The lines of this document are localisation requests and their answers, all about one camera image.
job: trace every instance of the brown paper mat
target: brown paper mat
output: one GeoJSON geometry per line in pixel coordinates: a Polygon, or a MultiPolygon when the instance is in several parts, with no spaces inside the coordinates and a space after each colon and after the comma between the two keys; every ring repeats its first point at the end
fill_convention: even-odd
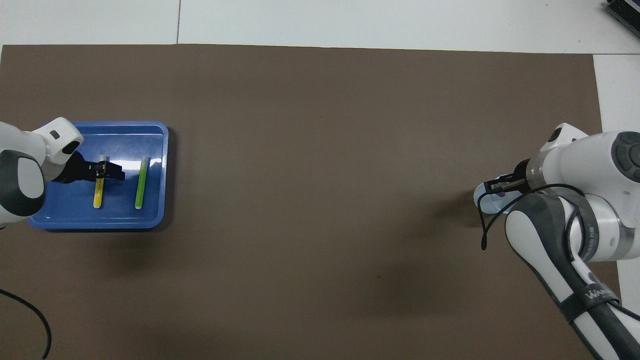
{"type": "MultiPolygon", "coordinates": [[[[589,55],[6,45],[0,121],[57,116],[171,145],[155,231],[0,233],[51,359],[589,358],[502,222],[480,251],[471,198],[559,123],[600,132],[589,55]]],[[[0,309],[0,358],[39,356],[0,309]]]]}

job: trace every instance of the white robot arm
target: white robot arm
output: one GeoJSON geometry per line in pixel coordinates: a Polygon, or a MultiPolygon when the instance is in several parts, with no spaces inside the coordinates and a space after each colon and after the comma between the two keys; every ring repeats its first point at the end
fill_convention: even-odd
{"type": "Polygon", "coordinates": [[[85,161],[76,152],[83,141],[63,117],[30,132],[0,122],[0,229],[38,212],[48,181],[124,179],[118,165],[85,161]]]}
{"type": "Polygon", "coordinates": [[[525,194],[509,209],[509,243],[593,356],[640,359],[640,318],[585,265],[640,256],[640,133],[561,124],[537,156],[484,187],[525,194]]]}

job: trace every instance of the black strap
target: black strap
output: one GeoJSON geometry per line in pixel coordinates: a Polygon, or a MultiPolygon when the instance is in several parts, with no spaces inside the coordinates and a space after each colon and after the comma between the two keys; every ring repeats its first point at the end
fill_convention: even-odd
{"type": "Polygon", "coordinates": [[[578,316],[589,311],[592,307],[603,302],[614,300],[620,302],[616,294],[605,284],[594,282],[572,293],[560,303],[560,312],[568,323],[572,323],[578,316]]]}
{"type": "Polygon", "coordinates": [[[600,241],[600,231],[598,229],[596,215],[586,197],[576,193],[566,193],[560,195],[560,197],[567,200],[580,212],[584,237],[578,255],[586,263],[595,255],[596,250],[598,250],[598,242],[600,241]]]}

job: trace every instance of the white table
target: white table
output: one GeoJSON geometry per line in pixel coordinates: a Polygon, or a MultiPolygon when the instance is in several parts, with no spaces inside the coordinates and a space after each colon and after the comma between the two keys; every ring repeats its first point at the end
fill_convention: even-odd
{"type": "MultiPolygon", "coordinates": [[[[2,0],[2,44],[251,44],[594,54],[602,127],[640,131],[640,38],[604,0],[2,0]]],[[[640,312],[640,259],[620,261],[640,312]]]]}

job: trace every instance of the marker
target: marker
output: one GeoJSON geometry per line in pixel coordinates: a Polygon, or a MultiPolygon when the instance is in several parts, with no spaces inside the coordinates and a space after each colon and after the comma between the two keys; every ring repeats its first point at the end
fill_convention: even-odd
{"type": "MultiPolygon", "coordinates": [[[[105,155],[100,155],[99,161],[106,161],[105,155]]],[[[95,193],[93,193],[93,207],[99,209],[102,206],[102,191],[104,190],[104,178],[95,180],[95,193]]]]}
{"type": "Polygon", "coordinates": [[[145,183],[147,182],[147,168],[149,157],[143,156],[140,162],[140,176],[138,176],[138,191],[136,192],[136,209],[142,208],[142,198],[145,196],[145,183]]]}

